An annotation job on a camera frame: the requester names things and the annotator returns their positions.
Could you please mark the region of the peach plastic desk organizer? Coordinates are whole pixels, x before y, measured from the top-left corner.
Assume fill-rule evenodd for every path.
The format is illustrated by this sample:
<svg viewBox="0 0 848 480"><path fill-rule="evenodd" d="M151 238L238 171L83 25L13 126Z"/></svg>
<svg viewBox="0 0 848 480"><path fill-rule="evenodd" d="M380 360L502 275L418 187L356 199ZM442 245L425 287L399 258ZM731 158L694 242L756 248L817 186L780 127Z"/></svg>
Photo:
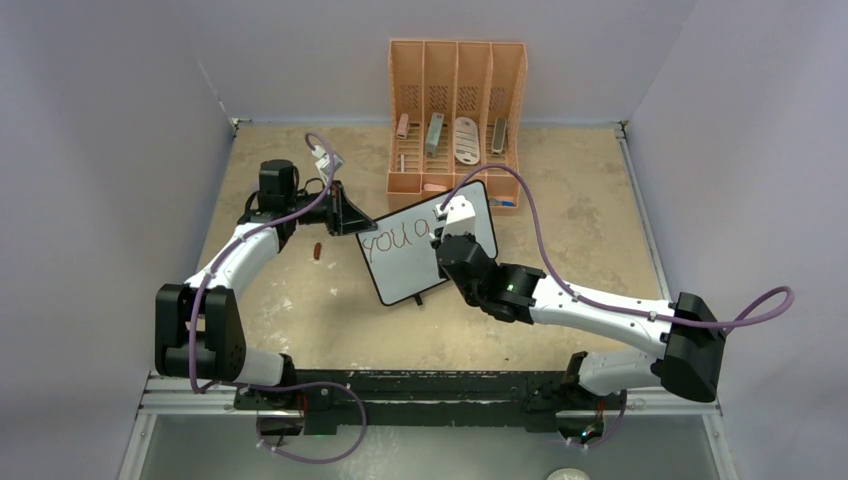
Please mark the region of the peach plastic desk organizer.
<svg viewBox="0 0 848 480"><path fill-rule="evenodd" d="M393 39L388 48L391 210L481 180L496 214L517 211L528 73L518 42Z"/></svg>

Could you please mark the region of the black framed whiteboard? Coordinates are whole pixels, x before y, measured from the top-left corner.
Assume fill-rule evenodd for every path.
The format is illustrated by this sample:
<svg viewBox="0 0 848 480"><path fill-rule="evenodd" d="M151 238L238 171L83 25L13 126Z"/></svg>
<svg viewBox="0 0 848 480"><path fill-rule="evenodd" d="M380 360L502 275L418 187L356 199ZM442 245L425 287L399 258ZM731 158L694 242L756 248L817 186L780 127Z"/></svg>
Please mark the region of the black framed whiteboard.
<svg viewBox="0 0 848 480"><path fill-rule="evenodd" d="M445 225L435 208L447 196L444 192L384 215L376 220L376 230L356 235L383 305L394 305L444 282L430 236Z"/></svg>

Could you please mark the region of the pink flat item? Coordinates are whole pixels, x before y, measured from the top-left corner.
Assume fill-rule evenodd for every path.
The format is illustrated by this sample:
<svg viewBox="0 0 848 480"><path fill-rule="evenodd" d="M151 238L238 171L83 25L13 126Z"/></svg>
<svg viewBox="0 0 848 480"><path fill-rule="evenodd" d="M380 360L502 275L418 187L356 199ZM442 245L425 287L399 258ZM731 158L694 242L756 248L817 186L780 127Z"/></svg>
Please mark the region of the pink flat item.
<svg viewBox="0 0 848 480"><path fill-rule="evenodd" d="M425 192L445 192L448 188L444 185L424 183L422 185L422 190Z"/></svg>

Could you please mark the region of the grey green box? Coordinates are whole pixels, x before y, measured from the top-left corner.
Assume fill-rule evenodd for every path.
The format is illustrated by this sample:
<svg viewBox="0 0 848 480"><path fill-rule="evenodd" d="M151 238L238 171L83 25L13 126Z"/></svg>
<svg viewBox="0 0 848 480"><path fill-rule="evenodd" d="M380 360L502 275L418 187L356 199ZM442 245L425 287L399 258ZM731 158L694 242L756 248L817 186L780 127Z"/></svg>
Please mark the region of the grey green box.
<svg viewBox="0 0 848 480"><path fill-rule="evenodd" d="M438 155L439 141L444 124L444 114L441 112L433 112L427 126L427 132L424 143L425 155L428 158L435 158Z"/></svg>

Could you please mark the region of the white oval perforated plate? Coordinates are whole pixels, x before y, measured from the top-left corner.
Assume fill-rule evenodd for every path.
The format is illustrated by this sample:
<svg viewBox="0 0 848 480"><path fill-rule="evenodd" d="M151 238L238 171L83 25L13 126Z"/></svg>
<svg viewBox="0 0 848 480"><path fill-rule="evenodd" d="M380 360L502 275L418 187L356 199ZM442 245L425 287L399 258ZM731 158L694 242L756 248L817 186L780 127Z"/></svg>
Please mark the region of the white oval perforated plate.
<svg viewBox="0 0 848 480"><path fill-rule="evenodd" d="M453 130L453 153L457 162L474 166L480 163L480 137L477 123L468 117L457 117Z"/></svg>

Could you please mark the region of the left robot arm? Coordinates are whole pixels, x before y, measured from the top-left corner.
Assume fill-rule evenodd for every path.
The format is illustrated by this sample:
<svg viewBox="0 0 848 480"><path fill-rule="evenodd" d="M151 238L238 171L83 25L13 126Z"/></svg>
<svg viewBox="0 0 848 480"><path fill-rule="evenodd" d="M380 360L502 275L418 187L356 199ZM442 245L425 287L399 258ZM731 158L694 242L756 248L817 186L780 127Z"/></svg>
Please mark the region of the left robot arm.
<svg viewBox="0 0 848 480"><path fill-rule="evenodd" d="M322 224L332 236L376 230L377 223L347 197L340 181L320 192L299 186L288 160L259 169L259 188L225 247L180 284L165 284L155 297L154 360L164 376L259 386L272 408L297 399L291 358L246 343L238 299L300 225Z"/></svg>

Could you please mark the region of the black aluminium base frame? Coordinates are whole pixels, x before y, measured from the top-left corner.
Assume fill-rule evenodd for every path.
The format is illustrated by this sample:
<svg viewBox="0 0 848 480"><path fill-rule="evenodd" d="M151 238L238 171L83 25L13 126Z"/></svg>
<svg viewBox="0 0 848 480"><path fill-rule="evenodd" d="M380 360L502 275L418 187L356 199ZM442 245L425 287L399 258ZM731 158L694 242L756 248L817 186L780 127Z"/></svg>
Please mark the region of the black aluminium base frame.
<svg viewBox="0 0 848 480"><path fill-rule="evenodd" d="M560 371L303 370L295 395L148 377L123 479L733 479L717 403Z"/></svg>

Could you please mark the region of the blue grey small item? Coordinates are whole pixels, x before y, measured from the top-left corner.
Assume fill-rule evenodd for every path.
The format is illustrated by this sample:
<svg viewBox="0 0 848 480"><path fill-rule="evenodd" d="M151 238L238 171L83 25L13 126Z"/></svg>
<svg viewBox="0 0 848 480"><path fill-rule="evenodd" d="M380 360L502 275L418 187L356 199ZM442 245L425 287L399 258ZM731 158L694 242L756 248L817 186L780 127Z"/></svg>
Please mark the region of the blue grey small item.
<svg viewBox="0 0 848 480"><path fill-rule="evenodd" d="M512 201L501 200L497 198L490 198L489 204L495 207L503 207L503 208L515 208L516 204Z"/></svg>

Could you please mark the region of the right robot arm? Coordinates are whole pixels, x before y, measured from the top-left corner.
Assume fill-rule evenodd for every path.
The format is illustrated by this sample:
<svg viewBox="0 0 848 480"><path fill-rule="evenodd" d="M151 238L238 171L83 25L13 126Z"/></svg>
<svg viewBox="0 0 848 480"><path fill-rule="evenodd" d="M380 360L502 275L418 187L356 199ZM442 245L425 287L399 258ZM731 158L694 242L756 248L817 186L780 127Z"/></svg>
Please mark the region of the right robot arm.
<svg viewBox="0 0 848 480"><path fill-rule="evenodd" d="M628 350L573 355L561 381L564 399L584 407L621 390L661 386L686 400L717 397L726 335L706 302L682 293L674 302L590 290L586 294L539 269L498 263L471 234L431 236L440 277L466 304L507 323L574 328Z"/></svg>

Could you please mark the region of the white round object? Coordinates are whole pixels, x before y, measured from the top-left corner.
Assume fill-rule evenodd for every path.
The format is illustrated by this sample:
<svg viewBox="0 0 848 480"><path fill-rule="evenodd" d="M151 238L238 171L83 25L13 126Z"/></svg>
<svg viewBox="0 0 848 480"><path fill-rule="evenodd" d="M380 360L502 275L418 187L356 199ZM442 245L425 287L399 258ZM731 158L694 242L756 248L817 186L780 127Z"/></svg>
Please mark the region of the white round object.
<svg viewBox="0 0 848 480"><path fill-rule="evenodd" d="M578 468L560 468L548 474L546 480L590 480L590 476Z"/></svg>

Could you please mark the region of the grey eraser block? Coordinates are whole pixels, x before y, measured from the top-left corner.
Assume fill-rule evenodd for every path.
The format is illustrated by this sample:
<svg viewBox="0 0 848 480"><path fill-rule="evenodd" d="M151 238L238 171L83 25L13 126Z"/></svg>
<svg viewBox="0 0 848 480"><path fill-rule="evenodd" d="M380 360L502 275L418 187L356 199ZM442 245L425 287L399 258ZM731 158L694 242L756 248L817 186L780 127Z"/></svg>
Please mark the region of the grey eraser block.
<svg viewBox="0 0 848 480"><path fill-rule="evenodd" d="M505 117L495 119L492 129L490 150L493 155L502 155L505 151L508 120Z"/></svg>

